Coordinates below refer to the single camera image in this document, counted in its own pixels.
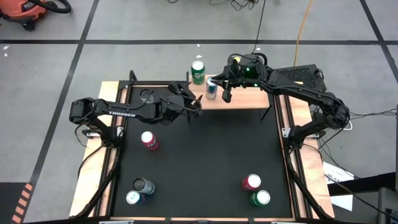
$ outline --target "red soda can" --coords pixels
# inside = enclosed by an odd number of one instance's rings
[[[141,141],[149,150],[155,150],[159,147],[159,142],[157,141],[156,136],[150,131],[146,131],[141,134]]]
[[[242,180],[242,187],[247,191],[256,191],[261,185],[261,179],[257,174],[249,174]]]

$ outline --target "orange vacuum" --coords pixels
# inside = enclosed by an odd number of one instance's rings
[[[0,0],[0,18],[9,22],[22,24],[25,30],[35,29],[34,21],[42,17],[49,10],[56,13],[69,13],[71,7],[67,0],[59,0],[65,5],[59,8],[52,1],[44,0]]]

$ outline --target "concrete floor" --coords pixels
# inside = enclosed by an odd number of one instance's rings
[[[34,182],[26,222],[69,215],[84,150],[73,135],[75,125],[68,121],[73,100],[96,98],[102,81],[125,80],[130,69],[139,80],[184,79],[197,55],[202,56],[207,73],[220,73],[229,54],[251,52],[253,44],[237,40],[256,38],[262,7],[262,1],[251,11],[239,12],[228,3],[211,6],[206,0],[69,2],[71,14],[48,13],[33,32],[0,21],[0,182]],[[398,40],[398,1],[366,3],[382,38]],[[307,4],[308,0],[268,0],[259,39],[296,39]],[[388,45],[383,51],[385,42],[345,41],[381,40],[359,0],[314,1],[302,39],[342,40],[301,45],[298,65],[315,63],[321,68],[328,89],[351,111],[372,113],[396,107],[398,74],[394,76],[393,63],[389,65],[385,53],[387,49],[398,58],[398,46]],[[209,40],[214,44],[204,44]],[[289,67],[295,50],[291,43],[257,47],[268,56],[271,67]],[[368,117],[354,120],[353,125],[352,131],[343,131],[328,144],[336,161],[361,177],[394,171],[395,118]],[[40,176],[31,178],[39,155],[45,159],[36,168]]]

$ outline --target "wooden table frame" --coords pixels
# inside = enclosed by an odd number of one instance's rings
[[[156,86],[166,86],[169,82],[136,82],[134,86],[147,86],[156,87]],[[101,85],[101,90],[98,98],[102,98],[107,101],[118,101],[121,103],[125,103],[129,101],[130,91],[132,88],[127,88],[129,82],[120,81],[120,82],[103,82]],[[276,106],[274,109],[277,112],[278,116],[278,127],[281,130],[281,127],[288,128],[289,125],[289,115],[290,121],[296,125],[304,125],[311,121],[310,110],[308,107],[308,103],[302,100],[298,100],[292,97],[284,97],[284,96],[275,96],[271,99]],[[102,115],[99,117],[102,122],[108,126],[124,126],[126,125],[126,119],[122,117]],[[318,149],[318,143],[315,139],[307,138],[304,142],[306,145],[313,146]],[[85,151],[84,158],[88,156],[91,152],[93,152],[99,145],[101,144],[101,139],[99,137],[94,137],[89,139],[87,142],[87,148]],[[116,154],[115,149],[110,148],[102,148],[95,155],[93,155],[86,164],[82,167],[80,172],[80,178],[78,179],[78,183],[76,186],[75,196],[73,198],[72,207],[70,210],[70,216],[76,215],[79,213],[84,206],[90,201],[92,195],[97,191],[100,183],[105,178],[106,174],[109,172],[113,165],[114,157]],[[328,187],[326,185],[326,178],[324,176],[323,171],[323,163],[318,152],[309,148],[308,146],[303,146],[301,148],[300,153],[295,154],[291,153],[290,155],[292,159],[292,163],[296,171],[298,171],[301,164],[297,164],[296,161],[301,161],[302,163],[302,171],[305,176],[305,181],[307,184],[307,189],[311,192],[315,200],[321,205],[321,207],[329,214],[331,217],[334,217],[333,207],[331,205],[331,200],[328,192]],[[297,210],[295,214],[294,212],[294,203],[292,203],[292,213],[293,218],[255,218],[255,222],[269,222],[269,221],[280,221],[280,222],[291,222],[295,221],[296,218],[310,218],[308,214],[313,218],[317,218],[315,212],[310,209],[310,211],[306,210],[305,201],[303,199],[303,195],[296,184],[290,183],[289,185],[294,185],[294,187],[289,188],[290,198],[294,197],[294,193],[291,189],[295,189],[295,195],[297,197]],[[115,188],[115,183],[112,181],[108,184],[106,190],[104,191],[100,201],[97,206],[91,211],[90,216],[109,216],[111,207],[111,197],[113,189]],[[112,220],[151,220],[151,221],[166,221],[166,218],[163,217],[111,217]],[[195,220],[208,220],[208,221],[225,221],[225,222],[248,222],[248,218],[171,218],[171,221],[195,221]]]

